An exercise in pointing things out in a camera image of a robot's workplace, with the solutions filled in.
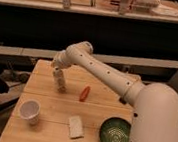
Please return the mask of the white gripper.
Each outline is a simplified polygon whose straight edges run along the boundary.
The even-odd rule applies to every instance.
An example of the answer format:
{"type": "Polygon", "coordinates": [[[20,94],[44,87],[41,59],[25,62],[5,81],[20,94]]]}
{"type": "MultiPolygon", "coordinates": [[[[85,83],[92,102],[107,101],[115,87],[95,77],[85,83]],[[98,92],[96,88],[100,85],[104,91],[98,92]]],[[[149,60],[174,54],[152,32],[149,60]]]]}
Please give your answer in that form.
{"type": "Polygon", "coordinates": [[[53,77],[55,79],[54,82],[56,84],[57,91],[61,93],[65,93],[66,92],[66,84],[65,84],[66,81],[64,78],[63,71],[56,67],[53,70],[53,77]]]}

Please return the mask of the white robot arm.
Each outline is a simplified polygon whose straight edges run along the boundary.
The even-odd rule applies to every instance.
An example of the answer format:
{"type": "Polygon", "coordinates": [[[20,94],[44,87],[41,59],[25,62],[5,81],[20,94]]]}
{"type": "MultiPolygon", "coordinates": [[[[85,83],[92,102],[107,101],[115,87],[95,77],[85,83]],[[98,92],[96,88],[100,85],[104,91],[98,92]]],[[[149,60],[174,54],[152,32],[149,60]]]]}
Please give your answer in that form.
{"type": "Polygon", "coordinates": [[[57,52],[52,65],[83,67],[134,108],[129,142],[178,142],[178,94],[164,83],[144,84],[92,56],[89,42],[57,52]]]}

